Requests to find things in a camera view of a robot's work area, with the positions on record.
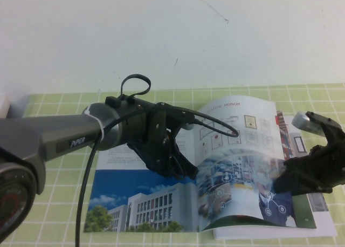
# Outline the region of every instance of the green tree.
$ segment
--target green tree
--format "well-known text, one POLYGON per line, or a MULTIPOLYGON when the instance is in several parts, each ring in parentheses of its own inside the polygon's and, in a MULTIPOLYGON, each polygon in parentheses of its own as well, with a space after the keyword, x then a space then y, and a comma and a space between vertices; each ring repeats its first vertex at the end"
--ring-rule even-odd
POLYGON ((158 229, 156 230, 156 232, 163 232, 164 228, 165 228, 165 226, 161 224, 161 225, 158 227, 158 229))
POLYGON ((136 232, 154 232, 154 230, 155 229, 148 222, 143 222, 138 225, 136 232))
POLYGON ((112 216, 108 215, 108 210, 97 205, 86 214, 84 232, 102 232, 109 227, 111 220, 112 216))
POLYGON ((131 225, 130 227, 126 228, 126 232, 135 232, 135 227, 134 225, 131 225))
POLYGON ((172 221, 167 227, 165 227, 162 232, 180 232, 183 229, 176 221, 172 221))

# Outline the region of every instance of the book page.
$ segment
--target book page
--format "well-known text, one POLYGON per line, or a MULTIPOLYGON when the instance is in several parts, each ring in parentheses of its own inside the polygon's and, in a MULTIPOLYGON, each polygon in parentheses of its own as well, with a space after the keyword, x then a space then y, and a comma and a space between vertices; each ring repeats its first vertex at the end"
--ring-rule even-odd
MULTIPOLYGON (((277 112, 285 160, 308 154, 300 130, 292 125, 293 116, 277 112)), ((236 227, 215 228, 216 239, 296 238, 336 236, 336 230, 322 193, 293 196, 295 221, 299 228, 265 227, 252 223, 233 223, 236 227)))
MULTIPOLYGON (((235 215, 295 227, 291 194, 275 194, 272 187, 284 166, 275 103, 235 95, 215 100, 200 112, 224 121, 239 133, 231 138, 195 127, 200 230, 235 215)), ((217 123, 205 123, 231 132, 217 123)))

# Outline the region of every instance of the green tiled surface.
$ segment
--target green tiled surface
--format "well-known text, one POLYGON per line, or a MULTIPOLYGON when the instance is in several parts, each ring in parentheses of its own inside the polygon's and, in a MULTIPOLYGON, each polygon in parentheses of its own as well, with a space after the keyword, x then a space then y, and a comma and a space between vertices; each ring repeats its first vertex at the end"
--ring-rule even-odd
MULTIPOLYGON (((326 115, 345 126, 344 84, 311 84, 289 86, 260 86, 236 88, 208 88, 202 90, 150 91, 140 96, 149 101, 164 101, 168 104, 199 109, 211 100, 227 95, 251 95, 264 100, 276 101, 277 109, 294 115, 297 111, 315 111, 326 115)), ((79 114, 90 103, 104 101, 106 96, 118 96, 119 92, 68 93, 32 95, 25 116, 79 114)), ((325 139, 302 133, 307 148, 325 139)), ((31 212, 24 223, 3 243, 4 246, 74 246, 74 221, 82 179, 89 148, 57 158, 46 164, 46 187, 36 196, 31 212)), ((82 221, 85 220, 89 196, 95 172, 97 156, 90 172, 84 198, 82 221)), ((143 233, 81 233, 82 246, 337 246, 345 245, 345 187, 334 188, 325 194, 330 213, 336 223, 338 236, 319 238, 244 239, 216 241, 211 231, 199 234, 143 234, 143 233)))

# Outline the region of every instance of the open book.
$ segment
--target open book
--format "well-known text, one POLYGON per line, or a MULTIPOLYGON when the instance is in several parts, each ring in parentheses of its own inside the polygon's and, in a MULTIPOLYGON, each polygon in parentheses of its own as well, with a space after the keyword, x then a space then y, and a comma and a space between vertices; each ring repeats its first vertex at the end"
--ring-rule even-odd
MULTIPOLYGON (((291 234, 293 229, 303 230, 302 237, 336 234, 322 195, 318 199, 328 229, 321 232, 310 197, 274 192, 272 183, 284 170, 284 159, 295 154, 275 103, 234 95, 199 111, 229 123, 240 136, 227 137, 199 125, 181 130, 176 142, 198 167, 195 180, 164 178, 148 170, 127 146, 100 152, 85 232, 215 229, 216 238, 298 237, 291 234), (249 226, 263 230, 255 236, 243 230, 249 226), (280 233, 273 234, 272 228, 280 233)), ((214 122, 208 125, 224 129, 214 122)))

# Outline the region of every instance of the cloud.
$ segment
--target cloud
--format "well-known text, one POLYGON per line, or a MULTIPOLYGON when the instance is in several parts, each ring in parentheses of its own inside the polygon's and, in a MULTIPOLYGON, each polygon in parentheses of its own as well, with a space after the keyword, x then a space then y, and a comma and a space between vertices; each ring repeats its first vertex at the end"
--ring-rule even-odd
POLYGON ((126 197, 117 197, 116 195, 106 196, 100 195, 99 197, 94 197, 90 200, 89 205, 94 207, 96 205, 102 206, 115 206, 121 200, 125 200, 126 197))
POLYGON ((150 188, 150 191, 151 191, 151 193, 154 193, 154 192, 158 192, 158 191, 161 191, 161 190, 169 188, 169 187, 170 187, 170 185, 161 184, 161 185, 155 186, 154 188, 150 188))

